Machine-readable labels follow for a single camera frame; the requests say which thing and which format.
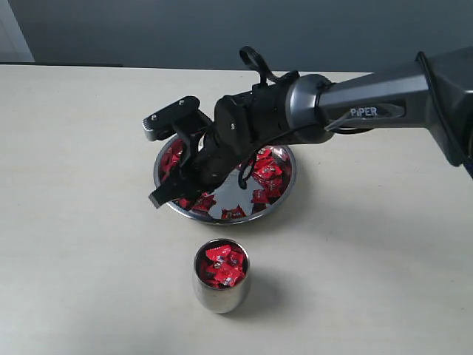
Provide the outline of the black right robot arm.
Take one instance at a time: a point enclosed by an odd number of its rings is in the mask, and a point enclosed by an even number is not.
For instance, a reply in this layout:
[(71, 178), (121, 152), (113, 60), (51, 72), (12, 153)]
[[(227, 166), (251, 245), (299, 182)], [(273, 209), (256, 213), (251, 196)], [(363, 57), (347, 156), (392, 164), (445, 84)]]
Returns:
[(149, 196), (156, 207), (214, 191), (235, 168), (253, 167), (265, 146), (318, 144), (374, 129), (427, 129), (451, 165), (472, 169), (469, 47), (418, 53), (412, 63), (339, 83), (297, 71), (274, 75), (252, 47), (239, 55), (259, 81), (221, 97), (212, 117), (186, 96), (143, 120), (150, 141), (176, 135), (184, 145), (180, 162)]

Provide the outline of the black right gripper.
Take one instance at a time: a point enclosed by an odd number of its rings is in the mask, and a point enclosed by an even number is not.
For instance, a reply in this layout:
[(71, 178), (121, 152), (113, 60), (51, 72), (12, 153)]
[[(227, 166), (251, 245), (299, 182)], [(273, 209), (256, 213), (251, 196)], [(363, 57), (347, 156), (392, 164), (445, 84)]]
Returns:
[(289, 133), (285, 114), (288, 86), (253, 86), (251, 91), (224, 95), (215, 104), (214, 122), (206, 130), (203, 149), (181, 173), (169, 175), (150, 195), (159, 209), (222, 185), (230, 172), (261, 146)]

